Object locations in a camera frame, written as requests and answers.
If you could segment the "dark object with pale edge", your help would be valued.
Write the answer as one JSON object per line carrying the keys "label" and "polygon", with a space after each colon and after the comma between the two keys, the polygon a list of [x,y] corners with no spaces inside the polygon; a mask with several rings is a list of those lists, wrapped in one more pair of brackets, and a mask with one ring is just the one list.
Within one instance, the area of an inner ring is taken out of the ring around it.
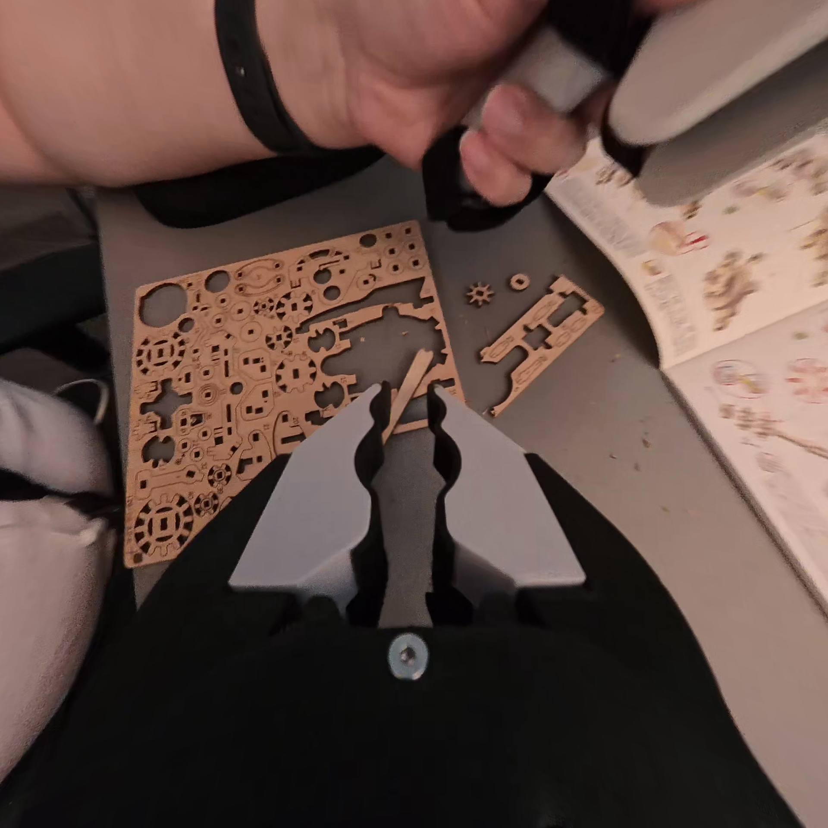
{"label": "dark object with pale edge", "polygon": [[2,185],[2,379],[110,387],[111,368],[94,193]]}

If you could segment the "open instruction booklet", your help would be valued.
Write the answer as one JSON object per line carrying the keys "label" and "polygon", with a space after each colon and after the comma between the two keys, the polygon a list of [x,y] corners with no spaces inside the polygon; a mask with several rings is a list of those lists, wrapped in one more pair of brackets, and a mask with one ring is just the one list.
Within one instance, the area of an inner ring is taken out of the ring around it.
{"label": "open instruction booklet", "polygon": [[597,140],[546,194],[623,277],[660,370],[826,610],[826,121],[679,206],[649,204]]}

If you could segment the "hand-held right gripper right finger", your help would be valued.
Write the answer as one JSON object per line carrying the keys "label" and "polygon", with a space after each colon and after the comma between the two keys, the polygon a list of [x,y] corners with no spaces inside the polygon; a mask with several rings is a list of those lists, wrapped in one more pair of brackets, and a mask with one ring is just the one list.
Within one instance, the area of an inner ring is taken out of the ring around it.
{"label": "hand-held right gripper right finger", "polygon": [[586,574],[523,448],[439,385],[427,392],[436,501],[427,607],[466,626],[484,604],[510,613],[529,590],[581,588]]}

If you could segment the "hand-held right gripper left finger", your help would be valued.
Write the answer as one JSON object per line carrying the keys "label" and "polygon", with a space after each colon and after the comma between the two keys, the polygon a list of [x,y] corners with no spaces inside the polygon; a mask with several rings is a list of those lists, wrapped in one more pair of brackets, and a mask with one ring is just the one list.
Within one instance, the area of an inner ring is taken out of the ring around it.
{"label": "hand-held right gripper left finger", "polygon": [[375,627],[388,585],[378,496],[391,388],[376,383],[295,449],[229,578],[243,592],[331,599]]}

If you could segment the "dark cloth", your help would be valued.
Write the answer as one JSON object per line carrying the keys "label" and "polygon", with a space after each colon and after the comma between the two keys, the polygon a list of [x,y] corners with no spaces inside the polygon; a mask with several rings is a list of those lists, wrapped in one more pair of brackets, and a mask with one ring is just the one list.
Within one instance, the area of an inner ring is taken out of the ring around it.
{"label": "dark cloth", "polygon": [[323,151],[309,157],[273,157],[182,179],[147,182],[131,191],[162,225],[201,229],[346,180],[383,157],[375,147]]}

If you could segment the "wooden frame offcut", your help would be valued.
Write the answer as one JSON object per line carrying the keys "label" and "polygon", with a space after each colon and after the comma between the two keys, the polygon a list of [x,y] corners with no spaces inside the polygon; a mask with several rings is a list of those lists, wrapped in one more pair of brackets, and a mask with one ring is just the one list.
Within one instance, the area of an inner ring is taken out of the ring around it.
{"label": "wooden frame offcut", "polygon": [[500,337],[480,351],[482,364],[501,364],[513,351],[523,359],[509,375],[509,391],[490,409],[500,416],[556,359],[605,314],[605,307],[564,275]]}

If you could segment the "black wristband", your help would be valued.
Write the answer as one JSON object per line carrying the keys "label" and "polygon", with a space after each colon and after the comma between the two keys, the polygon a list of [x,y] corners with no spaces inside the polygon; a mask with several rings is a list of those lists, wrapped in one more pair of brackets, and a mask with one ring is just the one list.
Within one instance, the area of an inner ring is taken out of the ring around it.
{"label": "black wristband", "polygon": [[257,27],[254,1],[215,1],[214,29],[233,100],[248,130],[278,157],[344,154],[314,144],[284,107]]}

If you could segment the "person's left forearm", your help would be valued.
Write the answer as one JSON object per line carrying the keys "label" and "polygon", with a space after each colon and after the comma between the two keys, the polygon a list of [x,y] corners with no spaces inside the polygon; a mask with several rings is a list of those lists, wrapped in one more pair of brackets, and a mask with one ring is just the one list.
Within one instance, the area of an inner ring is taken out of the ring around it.
{"label": "person's left forearm", "polygon": [[117,188],[273,155],[208,1],[2,1],[1,105],[3,184]]}

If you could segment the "person's left hand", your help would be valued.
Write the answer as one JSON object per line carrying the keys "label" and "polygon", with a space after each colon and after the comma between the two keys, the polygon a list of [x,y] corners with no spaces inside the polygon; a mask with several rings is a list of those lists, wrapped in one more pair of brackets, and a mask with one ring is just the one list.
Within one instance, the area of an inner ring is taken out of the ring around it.
{"label": "person's left hand", "polygon": [[461,140],[464,176],[493,206],[527,197],[533,174],[564,171],[614,89],[571,115],[533,91],[494,84],[539,17],[534,1],[268,1],[256,3],[282,104],[316,146],[374,146],[419,167],[432,143],[483,100]]}

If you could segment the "laser-cut wooden parts sheet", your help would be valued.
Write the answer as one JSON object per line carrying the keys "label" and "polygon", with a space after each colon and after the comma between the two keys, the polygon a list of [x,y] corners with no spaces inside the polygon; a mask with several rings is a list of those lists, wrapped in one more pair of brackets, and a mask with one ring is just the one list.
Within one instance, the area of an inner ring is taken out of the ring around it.
{"label": "laser-cut wooden parts sheet", "polygon": [[174,560],[277,456],[344,409],[357,373],[325,361],[394,308],[441,337],[412,393],[464,400],[419,222],[138,289],[129,396],[123,561]]}

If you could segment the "thin wooden strip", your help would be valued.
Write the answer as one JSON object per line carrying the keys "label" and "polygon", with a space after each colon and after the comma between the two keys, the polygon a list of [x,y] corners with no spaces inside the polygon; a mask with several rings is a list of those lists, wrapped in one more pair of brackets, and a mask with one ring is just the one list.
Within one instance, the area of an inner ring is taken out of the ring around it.
{"label": "thin wooden strip", "polygon": [[383,431],[382,442],[386,444],[393,431],[396,429],[399,420],[404,413],[411,399],[415,396],[417,389],[428,374],[430,363],[434,352],[424,348],[417,351],[413,358],[396,396],[392,400],[388,425]]}

